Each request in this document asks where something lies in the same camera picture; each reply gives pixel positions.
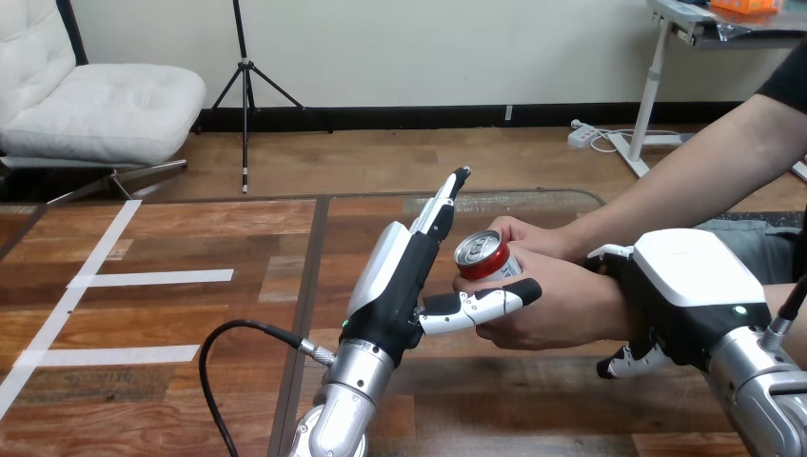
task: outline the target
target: silver robotic arm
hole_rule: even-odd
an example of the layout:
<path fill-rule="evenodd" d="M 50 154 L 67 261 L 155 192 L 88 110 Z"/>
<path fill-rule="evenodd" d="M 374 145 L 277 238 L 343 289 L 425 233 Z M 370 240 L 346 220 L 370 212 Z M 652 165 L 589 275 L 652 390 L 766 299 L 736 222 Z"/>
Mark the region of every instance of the silver robotic arm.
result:
<path fill-rule="evenodd" d="M 423 334 L 470 328 L 541 296 L 538 283 L 525 279 L 474 295 L 426 297 L 419 306 L 423 283 L 451 230 L 454 199 L 470 172 L 454 171 L 409 229 L 393 222 L 384 230 L 350 297 L 336 355 L 308 341 L 300 346 L 328 370 L 313 409 L 295 430 L 291 457 L 365 456 L 364 432 L 387 383 Z"/>
<path fill-rule="evenodd" d="M 650 327 L 598 364 L 601 377 L 691 365 L 753 455 L 807 456 L 807 373 L 781 348 L 807 278 L 771 320 L 762 286 L 712 233 L 651 232 L 592 252 L 587 266 L 614 276 Z"/>

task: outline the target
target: black baseboard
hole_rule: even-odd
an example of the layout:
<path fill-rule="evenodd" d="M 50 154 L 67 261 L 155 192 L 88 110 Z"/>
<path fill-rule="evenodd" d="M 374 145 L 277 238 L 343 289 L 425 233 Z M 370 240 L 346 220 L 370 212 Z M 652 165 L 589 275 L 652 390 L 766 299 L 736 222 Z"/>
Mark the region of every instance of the black baseboard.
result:
<path fill-rule="evenodd" d="M 739 102 L 661 102 L 653 108 L 655 124 L 704 124 L 714 122 Z M 592 125 L 631 125 L 639 103 L 584 103 L 564 105 L 516 105 L 505 121 L 505 105 L 471 107 L 390 108 L 263 108 L 256 112 L 252 131 L 314 131 L 321 129 L 314 117 L 325 117 L 335 130 L 373 129 L 470 129 L 476 127 L 558 127 L 573 119 Z M 203 109 L 202 131 L 241 131 L 239 108 Z"/>

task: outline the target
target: wooden table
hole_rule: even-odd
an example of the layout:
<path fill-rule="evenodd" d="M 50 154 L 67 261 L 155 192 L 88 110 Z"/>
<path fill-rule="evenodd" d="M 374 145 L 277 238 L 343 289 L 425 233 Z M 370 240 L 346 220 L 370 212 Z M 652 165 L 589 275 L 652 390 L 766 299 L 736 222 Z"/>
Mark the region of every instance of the wooden table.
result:
<path fill-rule="evenodd" d="M 385 195 L 142 205 L 104 253 L 96 279 L 228 268 L 231 279 L 88 287 L 41 359 L 31 359 L 45 353 L 32 352 L 34 337 L 52 330 L 45 323 L 81 286 L 75 276 L 127 209 L 30 211 L 41 219 L 0 261 L 0 391 L 33 366 L 0 419 L 0 455 L 226 455 L 199 386 L 198 354 L 99 362 L 95 356 L 106 352 L 97 349 L 192 347 L 235 318 L 292 328 L 335 349 L 378 235 L 390 221 L 410 223 L 423 201 Z M 451 248 L 497 215 L 552 228 L 599 205 L 575 191 L 464 193 L 424 292 L 450 289 Z M 693 369 L 599 379 L 596 361 L 618 346 L 533 353 L 497 349 L 473 332 L 424 337 L 393 375 L 368 432 L 370 455 L 747 455 Z M 59 366 L 59 357 L 89 365 Z M 323 375 L 248 329 L 223 335 L 209 366 L 242 455 L 277 455 L 287 446 Z"/>

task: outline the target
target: tripod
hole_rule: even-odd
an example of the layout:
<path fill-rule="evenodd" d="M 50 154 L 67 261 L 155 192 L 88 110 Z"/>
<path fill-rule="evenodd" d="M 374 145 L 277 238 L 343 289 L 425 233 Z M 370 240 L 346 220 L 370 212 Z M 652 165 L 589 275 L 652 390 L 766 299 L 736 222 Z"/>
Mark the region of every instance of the tripod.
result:
<path fill-rule="evenodd" d="M 238 46 L 241 48 L 241 62 L 238 63 L 238 69 L 235 70 L 233 73 L 232 78 L 229 79 L 225 89 L 222 91 L 222 94 L 219 95 L 218 100 L 216 103 L 213 104 L 213 109 L 219 108 L 219 104 L 222 103 L 224 100 L 225 95 L 229 92 L 230 88 L 232 88 L 233 83 L 235 83 L 236 78 L 238 75 L 241 74 L 242 81 L 243 81 L 243 101 L 242 101 L 242 109 L 244 111 L 244 150 L 243 150 L 243 163 L 244 163 L 244 170 L 242 172 L 242 192 L 246 193 L 247 189 L 247 171 L 246 171 L 246 155 L 247 155 L 247 146 L 246 143 L 249 141 L 249 134 L 252 132 L 252 119 L 255 116 L 255 112 L 260 111 L 259 109 L 255 108 L 255 98 L 252 96 L 252 78 L 250 77 L 250 73 L 254 71 L 258 76 L 263 78 L 266 82 L 269 83 L 270 86 L 275 88 L 278 92 L 280 92 L 283 97 L 287 98 L 289 102 L 293 103 L 295 107 L 297 107 L 300 111 L 304 112 L 311 120 L 314 121 L 315 124 L 321 127 L 321 130 L 327 130 L 328 133 L 333 133 L 333 129 L 331 128 L 330 124 L 327 120 L 323 117 L 322 119 L 317 119 L 314 117 L 314 114 L 306 109 L 303 105 L 300 104 L 297 100 L 294 99 L 291 95 L 288 94 L 285 90 L 283 90 L 280 86 L 274 83 L 268 76 L 266 76 L 262 71 L 258 70 L 255 67 L 255 64 L 246 57 L 246 43 L 244 41 L 244 26 L 241 23 L 241 6 L 238 4 L 238 0 L 232 0 L 232 8 L 235 12 L 235 27 L 238 31 Z"/>

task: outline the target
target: can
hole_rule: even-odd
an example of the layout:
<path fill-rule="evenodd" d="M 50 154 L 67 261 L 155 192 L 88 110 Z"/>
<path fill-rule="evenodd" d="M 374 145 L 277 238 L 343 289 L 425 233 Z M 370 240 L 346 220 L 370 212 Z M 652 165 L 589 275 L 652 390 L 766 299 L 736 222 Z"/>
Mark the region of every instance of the can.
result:
<path fill-rule="evenodd" d="M 454 251 L 454 262 L 468 281 L 498 281 L 522 274 L 519 262 L 495 230 L 465 238 Z"/>

